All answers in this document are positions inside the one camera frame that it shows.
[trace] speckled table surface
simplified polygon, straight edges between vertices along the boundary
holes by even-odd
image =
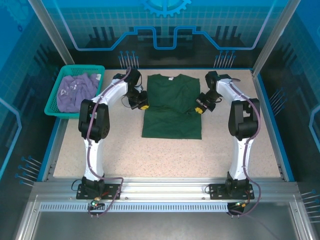
[[[207,69],[150,69],[139,70],[143,87],[153,74],[174,77],[184,74],[199,78],[201,91],[206,93]],[[235,84],[247,96],[257,97],[249,70],[218,70],[241,79]],[[104,89],[116,73],[125,70],[106,70]],[[222,101],[213,112],[202,115],[202,140],[142,138],[144,112],[131,110],[117,101],[109,109],[110,132],[104,141],[103,169],[106,177],[225,177],[231,166],[234,150],[228,130],[230,106]],[[55,178],[79,178],[85,172],[85,145],[78,131],[78,120],[68,122],[62,147],[53,173]],[[279,177],[274,151],[261,115],[261,130],[253,142],[249,160],[252,177]]]

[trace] vented metal strip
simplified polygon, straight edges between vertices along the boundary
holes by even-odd
[[[87,212],[88,202],[43,202],[40,212]],[[92,212],[100,212],[105,206]],[[228,212],[226,202],[115,202],[110,208],[113,213],[204,213],[204,212]]]

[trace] cable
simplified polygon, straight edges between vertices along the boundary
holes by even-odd
[[[247,170],[246,170],[246,156],[247,156],[247,151],[248,151],[248,144],[249,142],[254,139],[258,133],[260,132],[260,128],[261,128],[261,120],[260,120],[260,114],[259,114],[259,111],[258,109],[256,108],[256,106],[253,104],[253,102],[247,98],[245,95],[243,95],[241,92],[239,92],[234,86],[233,86],[233,80],[237,81],[237,82],[240,82],[241,80],[238,79],[238,78],[231,78],[231,82],[230,82],[230,87],[231,89],[236,93],[238,94],[241,98],[244,98],[252,107],[254,113],[256,114],[257,116],[257,121],[258,121],[258,126],[257,126],[257,130],[255,132],[255,134],[253,136],[251,136],[250,138],[248,138],[248,140],[245,142],[245,147],[244,147],[244,153],[243,153],[243,163],[242,163],[242,168],[243,168],[243,172],[244,172],[244,175],[246,176],[246,178],[252,182],[254,185],[256,185],[258,187],[258,191],[259,191],[259,194],[258,194],[258,198],[256,200],[256,203],[254,204],[254,206],[249,210],[247,211],[246,213],[243,213],[241,215],[239,215],[239,217],[242,217],[242,216],[247,216],[249,213],[251,213],[256,207],[257,205],[259,204],[260,202],[260,198],[261,198],[261,187],[258,183],[256,183],[255,181],[253,181],[248,173],[247,173]]]
[[[216,101],[215,104],[221,103],[222,102],[222,98],[218,97],[218,99],[220,99],[220,101]]]
[[[246,195],[248,196],[248,204],[250,203],[250,192],[249,191],[245,191]]]
[[[230,210],[231,212],[234,212],[236,214],[239,214],[238,216],[244,216],[245,213],[242,213],[240,211],[237,211],[237,210]],[[250,215],[246,215],[248,218],[258,222],[259,224],[261,224],[261,226],[263,226],[275,239],[277,240],[281,240],[277,235],[275,235],[271,230],[270,228],[268,228],[263,222],[261,222],[258,218],[255,218],[253,216],[250,216]]]
[[[121,103],[123,106],[125,106],[126,108],[130,109],[131,107],[130,106],[126,106],[123,102],[123,99],[126,97],[126,95],[124,95],[122,98],[121,98]]]
[[[205,192],[206,194],[210,194],[210,192],[207,192],[207,191],[206,191],[206,189],[207,189],[208,187],[209,187],[209,185],[204,188],[204,192]]]
[[[140,87],[142,85],[142,74],[140,73],[140,84],[139,85],[136,85],[135,87]]]
[[[123,178],[123,177],[105,178],[105,177],[103,177],[103,176],[97,175],[97,174],[92,170],[92,166],[91,166],[91,163],[90,163],[90,150],[91,150],[91,146],[92,146],[91,141],[90,141],[90,133],[91,133],[92,125],[93,125],[93,123],[94,123],[95,115],[96,115],[97,108],[98,108],[98,105],[99,105],[100,101],[102,100],[102,98],[105,96],[105,94],[106,94],[110,89],[114,88],[116,85],[118,85],[119,83],[121,83],[123,80],[125,80],[125,79],[129,76],[129,74],[130,74],[130,72],[131,72],[131,69],[132,69],[131,66],[129,66],[129,67],[126,69],[126,74],[125,74],[125,76],[124,76],[123,78],[121,78],[119,81],[115,82],[114,84],[111,84],[110,86],[108,86],[108,87],[102,92],[101,96],[99,97],[98,101],[96,101],[96,104],[95,104],[94,107],[93,107],[93,110],[92,110],[92,113],[91,113],[91,119],[90,119],[90,123],[89,123],[89,127],[88,127],[88,131],[87,131],[87,133],[86,133],[86,140],[88,141],[88,151],[87,151],[87,155],[86,155],[86,158],[87,158],[87,161],[86,161],[86,162],[87,162],[87,164],[88,164],[88,168],[89,168],[90,172],[92,173],[92,175],[94,175],[96,178],[101,179],[101,180],[103,180],[103,181],[121,180],[120,186],[119,186],[119,188],[116,190],[116,193],[115,193],[115,195],[114,195],[111,203],[110,203],[109,206],[104,210],[104,212],[102,212],[102,213],[99,214],[99,216],[102,216],[102,215],[106,214],[106,213],[110,210],[111,206],[114,204],[114,202],[115,202],[115,200],[116,200],[116,198],[117,198],[118,194],[120,193],[121,188],[122,188],[122,186],[123,186],[124,178]],[[91,212],[90,212],[90,208],[88,209],[88,214],[90,214],[91,216],[93,215],[93,214],[91,214]]]
[[[106,192],[102,193],[102,194],[101,194],[101,197],[103,197],[103,196],[107,195],[108,193],[109,193],[108,191],[106,191]]]
[[[74,180],[73,183],[71,184],[71,190],[72,190],[72,191],[75,191],[75,192],[76,192],[77,190],[74,190],[73,187],[74,187],[74,184],[76,183],[76,181],[81,181],[81,179],[76,179],[76,180]]]

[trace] gear logo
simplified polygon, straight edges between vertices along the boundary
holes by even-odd
[[[191,4],[191,0],[142,0],[145,10],[149,10],[151,14],[157,17],[174,14],[180,14],[180,10],[187,9],[187,4]]]
[[[27,20],[29,15],[27,0],[0,0],[0,8],[4,7],[19,25]]]

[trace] purple clothing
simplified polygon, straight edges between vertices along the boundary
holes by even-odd
[[[79,113],[81,102],[92,99],[97,94],[99,80],[97,74],[87,73],[79,76],[65,76],[56,94],[56,103],[62,113]]]

